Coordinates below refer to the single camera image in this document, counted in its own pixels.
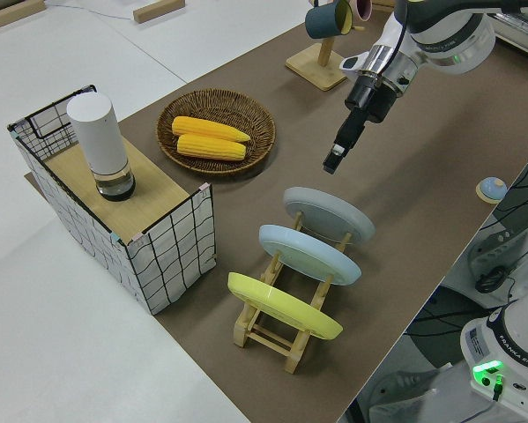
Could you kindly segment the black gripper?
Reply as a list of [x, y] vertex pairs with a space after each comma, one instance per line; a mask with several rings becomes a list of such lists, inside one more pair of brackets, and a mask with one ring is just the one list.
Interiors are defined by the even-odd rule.
[[366, 122], [382, 122], [396, 99], [392, 88], [378, 84], [373, 77], [359, 76], [345, 99], [349, 115], [338, 130], [336, 144], [323, 161], [323, 170], [334, 174], [348, 149], [352, 149], [361, 136]]

